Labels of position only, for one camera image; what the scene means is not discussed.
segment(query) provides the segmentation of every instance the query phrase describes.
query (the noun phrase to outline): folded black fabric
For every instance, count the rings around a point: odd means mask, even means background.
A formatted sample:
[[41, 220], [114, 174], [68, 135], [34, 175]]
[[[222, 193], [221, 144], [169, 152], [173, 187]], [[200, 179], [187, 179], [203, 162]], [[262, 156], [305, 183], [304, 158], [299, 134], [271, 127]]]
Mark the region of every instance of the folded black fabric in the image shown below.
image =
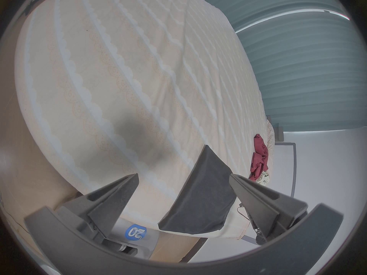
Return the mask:
[[236, 199], [229, 185], [231, 173], [231, 169], [205, 145], [186, 185], [159, 222], [159, 229], [188, 234], [221, 229]]

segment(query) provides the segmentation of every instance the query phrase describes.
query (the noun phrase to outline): teal curtain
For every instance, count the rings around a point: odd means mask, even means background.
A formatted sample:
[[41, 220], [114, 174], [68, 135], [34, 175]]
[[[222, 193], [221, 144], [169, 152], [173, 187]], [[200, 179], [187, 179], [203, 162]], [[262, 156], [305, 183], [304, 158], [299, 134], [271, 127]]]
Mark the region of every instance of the teal curtain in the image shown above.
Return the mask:
[[[234, 30], [292, 10], [345, 15], [338, 0], [206, 0]], [[367, 51], [353, 22], [329, 12], [289, 14], [250, 26], [239, 39], [265, 112], [285, 131], [367, 125]]]

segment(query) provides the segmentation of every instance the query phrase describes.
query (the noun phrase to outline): crumpled red garment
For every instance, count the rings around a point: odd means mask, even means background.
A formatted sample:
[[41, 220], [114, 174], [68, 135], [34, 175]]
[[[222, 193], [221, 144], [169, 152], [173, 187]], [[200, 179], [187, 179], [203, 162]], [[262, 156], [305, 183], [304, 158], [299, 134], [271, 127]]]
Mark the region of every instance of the crumpled red garment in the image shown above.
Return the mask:
[[269, 152], [267, 146], [264, 144], [262, 137], [257, 134], [254, 137], [255, 152], [251, 163], [250, 180], [257, 180], [263, 171], [268, 170]]

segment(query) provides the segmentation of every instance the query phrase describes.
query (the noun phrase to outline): mattress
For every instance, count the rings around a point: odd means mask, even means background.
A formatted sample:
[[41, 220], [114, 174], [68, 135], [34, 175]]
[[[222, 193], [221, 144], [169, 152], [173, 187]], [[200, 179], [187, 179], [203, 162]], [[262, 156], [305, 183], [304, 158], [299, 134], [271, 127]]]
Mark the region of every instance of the mattress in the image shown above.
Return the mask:
[[[86, 194], [138, 173], [121, 217], [152, 229], [205, 144], [248, 176], [255, 134], [274, 143], [245, 51], [204, 0], [46, 0], [22, 27], [15, 84], [62, 177]], [[198, 236], [243, 236], [238, 204], [221, 230]]]

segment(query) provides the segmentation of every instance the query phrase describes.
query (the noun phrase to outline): floor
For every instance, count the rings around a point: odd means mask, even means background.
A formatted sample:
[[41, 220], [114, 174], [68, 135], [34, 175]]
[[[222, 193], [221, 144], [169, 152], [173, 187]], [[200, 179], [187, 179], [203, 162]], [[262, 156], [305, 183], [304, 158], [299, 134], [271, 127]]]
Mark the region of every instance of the floor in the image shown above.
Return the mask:
[[[24, 21], [23, 15], [0, 45], [0, 208], [18, 234], [41, 256], [26, 229], [24, 217], [43, 206], [54, 209], [72, 199], [77, 191], [41, 153], [19, 108], [14, 83], [14, 53]], [[178, 263], [198, 240], [161, 232], [151, 260]]]

